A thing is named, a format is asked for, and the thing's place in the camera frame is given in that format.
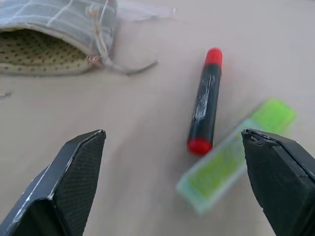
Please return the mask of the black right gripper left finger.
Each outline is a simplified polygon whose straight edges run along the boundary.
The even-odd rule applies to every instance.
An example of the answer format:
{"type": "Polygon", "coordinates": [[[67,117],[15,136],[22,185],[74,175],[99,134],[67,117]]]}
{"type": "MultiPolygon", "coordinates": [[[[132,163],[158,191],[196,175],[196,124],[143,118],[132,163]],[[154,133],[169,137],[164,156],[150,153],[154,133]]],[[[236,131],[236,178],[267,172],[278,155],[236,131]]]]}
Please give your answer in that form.
{"type": "Polygon", "coordinates": [[[0,224],[0,236],[83,236],[94,201],[106,133],[66,142],[0,224]]]}

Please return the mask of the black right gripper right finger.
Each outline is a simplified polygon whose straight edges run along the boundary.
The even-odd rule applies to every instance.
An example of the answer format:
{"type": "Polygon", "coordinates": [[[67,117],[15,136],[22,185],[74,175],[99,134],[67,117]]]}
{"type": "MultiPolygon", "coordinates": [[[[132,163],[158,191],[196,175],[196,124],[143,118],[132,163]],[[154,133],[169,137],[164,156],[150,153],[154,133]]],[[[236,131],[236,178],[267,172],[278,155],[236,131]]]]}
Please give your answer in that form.
{"type": "Polygon", "coordinates": [[[253,193],[276,236],[315,236],[315,158],[298,142],[242,131],[253,193]]]}

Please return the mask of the green clear plastic case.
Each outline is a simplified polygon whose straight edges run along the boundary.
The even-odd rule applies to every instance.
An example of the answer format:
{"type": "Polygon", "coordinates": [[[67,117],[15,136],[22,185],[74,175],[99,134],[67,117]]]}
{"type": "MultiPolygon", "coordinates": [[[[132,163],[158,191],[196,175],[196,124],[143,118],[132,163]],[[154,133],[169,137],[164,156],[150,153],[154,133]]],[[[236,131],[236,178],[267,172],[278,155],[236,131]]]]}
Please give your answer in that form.
{"type": "Polygon", "coordinates": [[[296,112],[285,102],[268,99],[257,107],[179,180],[176,191],[202,215],[209,211],[246,170],[242,131],[258,129],[283,135],[296,112]]]}

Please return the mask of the black marker with red caps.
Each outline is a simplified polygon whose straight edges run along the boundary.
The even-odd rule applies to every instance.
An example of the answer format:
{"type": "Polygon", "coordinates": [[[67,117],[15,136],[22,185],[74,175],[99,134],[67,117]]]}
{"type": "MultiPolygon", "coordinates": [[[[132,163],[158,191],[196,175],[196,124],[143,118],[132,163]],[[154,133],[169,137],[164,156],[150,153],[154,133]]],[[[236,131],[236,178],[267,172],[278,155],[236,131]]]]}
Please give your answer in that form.
{"type": "Polygon", "coordinates": [[[223,55],[211,48],[204,61],[189,129],[189,152],[204,156],[213,148],[223,55]]]}

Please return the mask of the light blue fabric pouch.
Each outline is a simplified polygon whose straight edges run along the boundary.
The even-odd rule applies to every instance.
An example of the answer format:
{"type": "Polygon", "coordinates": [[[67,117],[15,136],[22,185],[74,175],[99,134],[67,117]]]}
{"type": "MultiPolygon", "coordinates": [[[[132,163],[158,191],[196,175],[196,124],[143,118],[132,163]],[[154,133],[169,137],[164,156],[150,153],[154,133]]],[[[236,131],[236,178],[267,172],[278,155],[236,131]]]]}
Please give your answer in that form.
{"type": "Polygon", "coordinates": [[[0,74],[65,76],[93,67],[115,36],[117,0],[0,0],[0,74]]]}

